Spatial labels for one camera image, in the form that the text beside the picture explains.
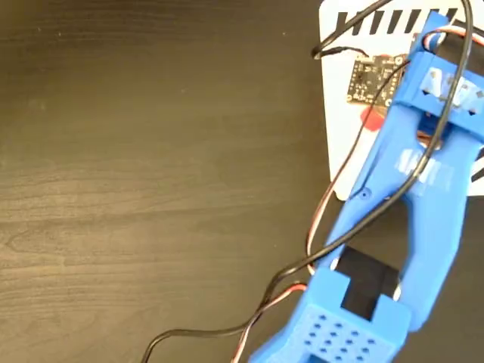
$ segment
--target wooden table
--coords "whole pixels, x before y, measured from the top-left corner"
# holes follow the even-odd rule
[[[167,328],[241,322],[270,276],[301,257],[328,180],[309,57],[318,6],[2,2],[2,363],[138,363]],[[398,362],[482,354],[483,206],[470,201],[457,263]],[[358,245],[401,258],[403,210]],[[259,322],[248,351],[295,302]],[[152,362],[224,363],[235,341],[174,339]]]

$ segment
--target circuit board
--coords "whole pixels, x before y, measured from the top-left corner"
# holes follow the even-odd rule
[[[395,57],[378,55],[356,58],[346,100],[352,104],[371,104],[385,79],[404,60],[405,54]],[[402,78],[402,72],[403,70],[397,72],[388,85],[383,88],[375,102],[375,106],[388,107],[391,104],[393,95]]]

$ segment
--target wood grain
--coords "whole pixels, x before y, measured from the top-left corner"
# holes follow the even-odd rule
[[[318,2],[2,5],[2,362],[136,363],[162,330],[245,319],[302,255],[327,182],[309,58]],[[435,315],[398,361],[479,352],[480,207]],[[388,259],[390,241],[404,250],[399,208],[359,243]],[[294,303],[268,314],[250,351]],[[153,362],[222,363],[234,343],[173,340]]]

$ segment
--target cable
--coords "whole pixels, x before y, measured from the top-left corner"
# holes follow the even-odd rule
[[[333,47],[329,48],[325,51],[321,52],[321,58],[326,57],[327,55],[332,55],[332,54],[338,54],[341,53],[342,51],[356,51],[360,54],[363,54],[365,57],[370,57],[366,51],[360,48],[355,48],[355,47]]]
[[[254,315],[251,319],[251,322],[246,326],[242,334],[240,335],[239,343],[237,345],[237,349],[235,350],[234,357],[231,360],[231,363],[238,363],[240,361],[240,357],[242,356],[242,352],[244,351],[245,344],[247,342],[247,337],[249,336],[250,329],[256,323],[257,319],[260,318],[262,313],[269,310],[272,306],[277,305],[282,300],[286,299],[290,294],[295,291],[306,291],[307,285],[301,284],[296,282],[290,285],[286,290],[279,294],[279,296],[275,297],[269,304],[264,306],[264,310],[259,315]]]
[[[336,176],[334,177],[333,181],[328,185],[327,190],[324,192],[324,195],[321,198],[321,202],[323,202],[324,200],[326,200],[325,204],[322,207],[322,212],[324,212],[324,208],[326,207],[327,201],[329,200],[329,196],[331,195],[331,193],[332,193],[332,191],[334,189],[334,185],[336,184],[336,182],[337,182],[338,178],[340,177],[342,171],[346,167],[346,164],[349,162],[349,159],[351,158],[352,154],[355,151],[355,148],[356,148],[356,145],[358,143],[358,140],[360,139],[361,134],[363,132],[363,128],[364,128],[366,122],[368,121],[370,112],[374,108],[375,102],[378,99],[378,97],[380,96],[380,93],[386,87],[386,85],[391,80],[391,78],[395,74],[397,74],[397,72],[400,71],[403,67],[405,67],[408,63],[409,63],[409,61],[406,60],[404,63],[402,63],[401,65],[399,65],[397,68],[395,68],[393,70],[393,72],[383,81],[383,84],[378,89],[378,91],[376,93],[376,97],[375,97],[375,99],[372,101],[372,103],[370,105],[370,108],[368,110],[368,113],[367,113],[367,115],[366,115],[366,117],[365,117],[365,119],[364,119],[364,121],[363,121],[363,123],[361,125],[361,128],[360,128],[360,130],[359,130],[359,132],[358,132],[358,134],[356,136],[356,139],[355,139],[355,142],[353,143],[353,146],[351,147],[351,149],[350,149],[350,151],[348,153],[348,156],[343,161],[343,164],[341,165],[340,169],[338,170]],[[318,208],[316,209],[316,211],[318,211],[321,208],[321,202],[320,202]],[[319,220],[317,221],[316,225],[318,225],[320,221],[321,221],[321,218],[319,218]],[[245,340],[247,340],[247,336],[248,336],[249,330],[256,323],[256,321],[260,318],[260,316],[267,309],[269,309],[273,305],[276,305],[281,300],[283,300],[285,297],[289,296],[289,294],[292,293],[292,291],[290,291],[287,294],[287,296],[284,296],[284,297],[281,298],[281,296],[284,295],[285,293],[287,293],[287,291],[291,287],[298,286],[298,285],[302,285],[302,284],[301,283],[295,283],[294,285],[291,285],[288,289],[286,289],[278,297],[276,297],[275,299],[273,299],[268,304],[265,304],[262,308],[258,309],[258,312],[256,312],[248,321],[246,321],[245,323],[240,324],[240,325],[238,325],[236,327],[229,328],[229,329],[221,329],[221,330],[174,329],[174,330],[168,330],[168,331],[166,331],[164,333],[161,333],[160,335],[154,337],[151,340],[151,342],[148,344],[148,347],[146,348],[146,350],[144,352],[143,359],[141,360],[141,363],[148,363],[148,360],[149,360],[149,358],[151,356],[151,353],[153,352],[154,347],[158,343],[160,343],[163,340],[165,340],[167,338],[170,338],[170,337],[223,338],[223,337],[230,337],[230,336],[235,335],[235,334],[238,334],[238,333],[242,333],[243,335],[240,337],[239,345],[237,347],[237,351],[236,351],[236,353],[234,355],[234,358],[233,358],[233,359],[237,359],[237,353],[239,352],[239,350],[243,350],[244,347],[245,347]]]
[[[430,43],[432,42],[432,39],[434,36],[437,34],[440,34],[439,36],[439,41],[438,45],[440,45],[444,38],[445,34],[457,34],[459,36],[465,36],[466,31],[464,28],[460,26],[455,26],[455,25],[447,25],[447,26],[441,26],[440,28],[437,28],[431,32],[428,32],[425,36],[422,37],[422,46],[428,51],[432,51],[430,49]],[[484,37],[480,36],[479,34],[473,34],[472,35],[472,40],[478,44],[484,45]]]
[[[368,122],[368,119],[370,118],[371,111],[374,109],[375,104],[377,103],[377,100],[380,97],[381,92],[385,89],[386,85],[388,85],[388,82],[393,78],[393,76],[396,75],[404,67],[406,67],[407,64],[409,64],[409,63],[410,63],[410,61],[406,60],[405,62],[400,64],[398,67],[396,67],[390,73],[390,75],[387,78],[385,78],[382,85],[378,88],[377,93],[376,93],[373,101],[370,104],[370,108],[368,109],[368,112],[365,115],[363,122],[361,123],[360,129],[358,131],[358,134],[356,135],[355,141],[353,142],[351,148],[349,149],[348,154],[346,155],[345,160],[341,164],[341,166],[338,169],[338,172],[334,176],[333,180],[327,186],[326,191],[323,194],[323,197],[321,198],[318,206],[316,207],[316,211],[315,211],[315,213],[312,217],[311,226],[309,227],[308,234],[306,236],[306,255],[307,256],[311,255],[312,241],[314,240],[314,237],[316,235],[316,231],[318,230],[318,226],[321,222],[324,211],[326,210],[326,206],[327,206],[327,204],[330,200],[330,197],[331,197],[331,195],[334,191],[334,186],[336,185],[338,179],[340,178],[341,174],[343,173],[344,169],[346,168],[346,165],[348,165],[348,162],[351,159],[352,155],[355,153],[356,146],[359,143],[361,134],[363,133],[363,130],[365,129],[366,123]],[[311,275],[313,275],[315,273],[315,268],[314,268],[313,264],[308,265],[308,271],[309,271],[309,274],[311,274]]]
[[[242,333],[239,339],[239,343],[237,345],[237,350],[235,352],[234,358],[237,355],[241,355],[242,351],[244,350],[245,343],[247,341],[247,337],[250,331],[250,328],[256,323],[256,321],[261,317],[261,315],[267,311],[267,309],[271,308],[272,306],[278,304],[280,301],[284,300],[294,291],[302,291],[306,289],[306,285],[300,282],[295,282],[291,284],[287,289],[285,289],[281,294],[276,296],[267,304],[263,305],[262,307],[258,308],[256,312],[244,323],[239,324],[235,327],[229,327],[227,329],[218,329],[218,330],[198,330],[198,329],[171,329],[162,332],[161,334],[155,336],[150,343],[148,344],[147,348],[144,351],[143,358],[141,358],[141,363],[148,363],[148,360],[153,353],[154,347],[164,341],[165,339],[171,337],[192,337],[192,338],[225,338],[231,337],[236,334]]]
[[[329,44],[334,42],[339,36],[341,36],[345,31],[352,28],[355,24],[359,21],[362,21],[365,17],[369,14],[373,13],[377,9],[381,8],[388,2],[392,0],[379,0],[378,2],[373,3],[372,5],[368,6],[362,12],[358,13],[352,19],[350,19],[340,30],[335,30],[332,32],[321,44],[313,49],[313,58],[320,59],[320,53],[323,51],[325,47]],[[461,78],[462,73],[464,72],[467,59],[469,57],[471,45],[472,45],[472,32],[473,32],[473,15],[472,15],[472,8],[470,6],[469,0],[461,0],[463,8],[464,8],[464,15],[466,20],[466,34],[464,37],[464,44],[462,47],[461,59],[459,60],[458,68],[455,73],[455,77],[452,80],[448,98],[444,104],[442,115],[436,125],[436,130],[433,133],[432,138],[429,141],[427,148],[425,149],[422,157],[417,162],[417,165],[412,172],[412,174],[407,178],[407,180],[403,183],[403,185],[389,198],[383,200],[376,208],[374,208],[371,212],[369,212],[365,217],[363,217],[356,225],[347,231],[343,236],[337,238],[332,243],[328,244],[327,246],[323,247],[316,253],[313,253],[310,256],[307,256],[303,259],[297,260],[288,266],[279,270],[269,281],[264,295],[262,297],[262,301],[259,304],[259,308],[255,311],[252,317],[247,320],[245,323],[238,325],[236,327],[228,328],[228,329],[221,329],[221,330],[188,330],[188,329],[175,329],[175,330],[168,330],[164,333],[161,333],[157,337],[153,338],[146,348],[144,352],[143,358],[141,363],[147,363],[148,359],[150,358],[151,353],[155,345],[159,342],[169,338],[169,337],[203,337],[203,338],[216,338],[216,337],[229,337],[231,335],[235,335],[238,333],[242,333],[245,328],[251,324],[253,319],[257,319],[260,314],[263,313],[265,306],[271,302],[271,296],[279,284],[283,279],[286,277],[294,274],[295,272],[299,271],[300,269],[304,268],[305,266],[312,264],[313,262],[319,260],[320,258],[326,256],[327,254],[334,251],[339,246],[342,246],[345,242],[353,238],[357,235],[361,230],[363,230],[367,225],[373,222],[376,218],[381,216],[384,212],[388,210],[406,191],[408,191],[411,186],[417,181],[417,178],[425,169],[427,165],[430,155],[436,149],[440,141],[440,137],[442,136],[442,132],[447,124],[448,115],[450,114],[452,100],[455,96],[455,93],[458,88],[458,80]]]
[[[378,10],[379,8],[388,4],[391,1],[392,0],[378,0],[377,2],[374,2],[373,4],[369,5],[363,11],[358,12],[354,17],[348,20],[340,29],[334,30],[329,36],[326,37],[325,40],[323,40],[319,45],[314,47],[311,51],[311,56],[316,60],[320,60],[321,53],[329,44],[331,44],[336,39],[341,37],[342,34],[350,30],[351,28],[353,28],[357,23],[359,23],[360,21],[363,21],[368,15],[374,13],[376,10]]]
[[[352,22],[352,25],[354,25],[355,23],[359,22],[360,20],[363,20],[366,16],[370,14],[368,13],[369,8],[372,8],[373,9],[372,11],[375,11],[381,6],[385,5],[387,2],[389,2],[389,0],[380,0],[370,5],[369,7],[364,9],[361,13],[353,17],[348,23]],[[464,8],[464,15],[466,20],[466,35],[464,37],[464,44],[462,46],[461,58],[458,63],[458,68],[455,72],[455,77],[452,80],[452,83],[448,92],[447,100],[444,103],[442,114],[436,125],[435,132],[433,133],[432,138],[429,141],[429,144],[427,145],[424,153],[422,154],[422,157],[418,160],[414,171],[409,175],[407,180],[405,180],[402,186],[393,195],[386,198],[385,200],[382,200],[378,206],[376,206],[365,217],[363,217],[360,221],[358,221],[356,225],[352,227],[349,231],[347,231],[343,236],[338,237],[335,241],[323,247],[318,252],[313,253],[311,256],[307,256],[304,259],[295,261],[289,264],[288,266],[282,268],[281,270],[279,270],[269,281],[265,289],[264,295],[262,297],[262,301],[260,303],[261,306],[265,305],[270,300],[271,295],[274,289],[276,288],[276,286],[287,276],[290,276],[295,272],[298,272],[301,268],[304,268],[305,266],[312,264],[313,262],[333,252],[336,248],[342,246],[345,242],[352,239],[360,231],[362,231],[365,227],[367,227],[370,223],[372,223],[375,219],[377,219],[379,216],[384,214],[398,199],[400,199],[400,197],[404,193],[406,193],[411,188],[411,186],[417,181],[422,171],[425,169],[425,166],[429,162],[430,155],[433,153],[433,151],[436,149],[437,145],[439,144],[440,137],[442,136],[445,126],[447,125],[448,115],[450,114],[452,101],[454,99],[455,93],[458,88],[458,82],[461,79],[462,73],[466,68],[467,59],[469,57],[470,49],[472,46],[472,32],[473,32],[472,8],[470,6],[469,0],[461,0],[461,2]],[[347,31],[347,29],[349,29],[347,24],[345,24],[342,30],[331,33],[316,48],[321,48],[322,50],[324,46],[327,46],[330,43],[332,43],[337,38],[337,36],[340,36],[342,33]]]

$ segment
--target black wire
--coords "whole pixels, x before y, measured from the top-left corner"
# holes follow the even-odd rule
[[[409,62],[409,60],[404,61],[404,63],[400,64],[398,67],[396,67],[392,73],[383,81],[382,85],[378,88],[378,91],[371,102],[371,105],[368,109],[367,117],[370,115],[371,111],[374,109],[375,104],[378,100],[378,97],[380,96],[382,90],[385,89],[386,85],[388,85],[389,81],[393,78],[394,75],[397,74],[402,68],[404,68]],[[353,154],[353,151],[356,148],[356,145],[358,143],[358,137],[355,139],[355,142],[353,143],[352,149],[349,152],[349,155],[347,159],[351,157],[351,154]],[[170,337],[198,337],[198,338],[223,338],[223,337],[231,337],[235,334],[240,334],[244,331],[244,329],[247,327],[249,324],[255,324],[260,316],[262,316],[262,313],[267,309],[267,306],[269,305],[270,301],[267,302],[266,304],[261,305],[256,312],[244,323],[239,324],[235,327],[230,327],[227,329],[219,329],[219,330],[195,330],[195,329],[172,329],[172,330],[167,330],[160,335],[157,335],[154,337],[151,342],[148,344],[148,347],[144,351],[143,359],[141,360],[141,363],[148,363],[148,359],[151,356],[151,353],[153,352],[154,347],[162,342],[165,339],[168,339]]]
[[[373,3],[372,5],[368,6],[362,12],[358,13],[352,19],[350,19],[343,28],[337,29],[332,32],[321,44],[316,47],[314,50],[318,49],[316,52],[313,50],[313,57],[315,59],[319,59],[319,53],[323,50],[323,48],[327,47],[329,44],[334,42],[339,36],[341,36],[345,31],[352,28],[355,24],[359,21],[363,21],[369,14],[373,13],[377,9],[381,8],[385,4],[389,3],[392,0],[379,0],[378,2]],[[430,139],[427,148],[425,149],[422,157],[419,159],[414,171],[412,174],[407,178],[407,180],[403,183],[403,185],[388,199],[383,200],[376,208],[374,208],[371,212],[369,212],[365,217],[363,217],[356,225],[347,231],[343,236],[337,238],[331,244],[323,247],[316,253],[313,253],[311,256],[307,256],[303,259],[295,261],[285,268],[279,270],[270,280],[268,286],[265,289],[264,295],[262,297],[262,301],[259,304],[259,308],[256,312],[241,325],[236,327],[228,328],[228,329],[221,329],[221,330],[189,330],[189,329],[174,329],[168,330],[164,333],[161,333],[159,336],[155,337],[150,344],[148,345],[143,359],[141,363],[147,363],[147,360],[150,357],[150,354],[153,352],[153,348],[159,342],[167,339],[169,337],[203,337],[203,338],[217,338],[217,337],[229,337],[231,335],[235,335],[244,331],[244,328],[253,320],[254,316],[260,315],[265,306],[270,302],[271,296],[276,288],[276,286],[286,277],[294,274],[295,272],[299,271],[300,269],[306,267],[313,262],[316,262],[320,258],[326,256],[327,254],[333,252],[336,248],[342,246],[345,242],[353,238],[357,235],[360,231],[362,231],[365,227],[367,227],[370,223],[372,223],[376,218],[381,216],[385,213],[404,193],[406,193],[411,186],[417,181],[418,177],[425,169],[430,156],[432,155],[433,151],[436,149],[438,143],[440,142],[440,138],[442,133],[445,129],[445,126],[448,121],[448,115],[450,114],[452,101],[454,99],[455,93],[458,88],[458,81],[462,77],[462,73],[465,71],[467,65],[467,59],[469,57],[470,49],[472,46],[472,33],[473,33],[473,15],[472,15],[472,8],[470,5],[469,0],[461,0],[462,6],[464,8],[464,15],[466,20],[466,35],[464,37],[464,44],[462,47],[461,52],[461,59],[459,60],[458,68],[455,72],[455,77],[452,80],[451,87],[448,92],[448,98],[444,104],[442,115],[436,125],[436,130],[433,133],[432,138]]]
[[[359,23],[360,21],[363,21],[368,15],[374,13],[376,10],[378,10],[379,8],[388,4],[391,1],[392,0],[378,0],[377,2],[374,2],[373,4],[369,5],[363,11],[358,12],[354,17],[348,20],[343,27],[341,27],[340,29],[334,30],[329,36],[326,37],[325,40],[319,43],[319,45],[315,46],[311,51],[311,56],[316,60],[321,59],[321,52],[329,44],[331,44],[336,39],[338,39],[347,30],[350,30],[351,28],[353,28],[357,23]]]
[[[336,30],[335,32],[331,33],[317,48],[323,48],[330,43],[334,42],[338,36],[341,36],[345,31],[347,31],[350,26],[347,24],[352,23],[352,26],[355,25],[360,20],[363,20],[367,17],[371,12],[376,11],[381,6],[385,5],[391,0],[379,0],[378,2],[373,3],[366,9],[364,9],[361,13],[358,13],[355,17],[353,17],[348,23],[341,30]],[[445,101],[442,114],[440,119],[436,125],[436,130],[432,135],[432,138],[429,141],[422,157],[418,160],[417,165],[415,166],[414,171],[412,174],[405,180],[403,185],[388,199],[383,200],[377,207],[375,207],[371,212],[369,212],[365,217],[363,217],[356,225],[347,231],[343,236],[337,238],[331,244],[320,249],[318,252],[313,253],[311,256],[307,256],[304,259],[300,259],[291,263],[290,265],[286,266],[285,268],[279,270],[271,279],[269,284],[267,285],[264,296],[260,303],[261,306],[265,305],[267,301],[271,298],[271,295],[276,288],[276,286],[285,279],[287,276],[294,274],[295,272],[299,271],[301,268],[306,267],[309,264],[319,260],[320,258],[326,256],[327,254],[333,252],[339,246],[342,246],[345,242],[353,238],[357,235],[360,231],[362,231],[365,227],[370,225],[375,219],[379,216],[384,214],[404,193],[406,193],[411,186],[417,181],[418,177],[425,169],[425,166],[429,162],[430,156],[432,155],[433,151],[436,149],[437,145],[440,142],[440,138],[442,133],[447,125],[448,115],[450,114],[452,101],[455,96],[455,92],[458,88],[459,79],[462,77],[462,73],[465,71],[467,66],[467,59],[469,57],[470,49],[472,47],[472,33],[473,33],[473,15],[472,15],[472,8],[470,6],[469,0],[461,0],[462,6],[464,8],[464,15],[466,20],[466,35],[464,37],[464,43],[462,46],[461,58],[459,60],[458,68],[455,72],[455,76],[452,80],[447,100]]]
[[[294,281],[285,290],[291,288],[294,285],[298,285],[301,283],[302,282],[300,281]],[[247,321],[235,327],[229,327],[227,329],[219,329],[219,330],[171,329],[171,330],[164,331],[163,333],[157,335],[150,341],[150,343],[148,344],[148,347],[144,351],[143,358],[141,359],[141,363],[148,363],[148,360],[150,359],[151,354],[153,353],[154,347],[158,343],[170,337],[193,337],[193,338],[209,339],[209,338],[231,337],[235,334],[241,334],[248,326],[254,325],[259,320],[259,318],[267,310],[270,304],[271,304],[271,301],[261,306],[256,310],[256,312],[254,312],[254,314]]]
[[[345,46],[326,49],[325,51],[321,52],[321,58],[326,57],[327,55],[338,54],[342,51],[357,51],[358,53],[363,54],[365,57],[370,57],[368,53],[363,49]]]
[[[359,143],[361,134],[363,133],[363,130],[365,129],[366,123],[368,122],[368,119],[370,118],[371,111],[374,109],[374,107],[375,107],[375,105],[376,105],[376,103],[378,101],[378,98],[380,97],[381,92],[385,89],[386,85],[388,85],[388,83],[392,80],[393,76],[396,75],[398,72],[400,72],[400,70],[402,70],[403,68],[405,68],[409,63],[410,63],[409,60],[405,60],[402,64],[400,64],[398,67],[396,67],[390,73],[390,75],[383,81],[383,83],[381,84],[381,86],[378,88],[377,93],[375,94],[375,96],[373,98],[373,101],[370,104],[370,107],[368,109],[368,112],[366,113],[366,116],[365,116],[365,118],[363,119],[363,122],[360,125],[360,129],[358,130],[358,134],[356,134],[356,138],[353,141],[353,144],[351,145],[351,147],[350,147],[350,149],[348,151],[348,154],[346,155],[345,160],[341,164],[341,166],[338,169],[338,172],[334,176],[333,180],[327,186],[326,191],[330,191],[331,189],[333,189],[333,186],[337,183],[338,179],[340,178],[341,174],[343,173],[343,170],[346,168],[346,165],[348,165],[349,160],[351,159],[351,157],[355,153],[355,150],[356,150],[356,147],[358,146],[358,143]],[[308,242],[309,242],[309,239],[306,238],[306,249],[307,249],[307,246],[308,246]]]

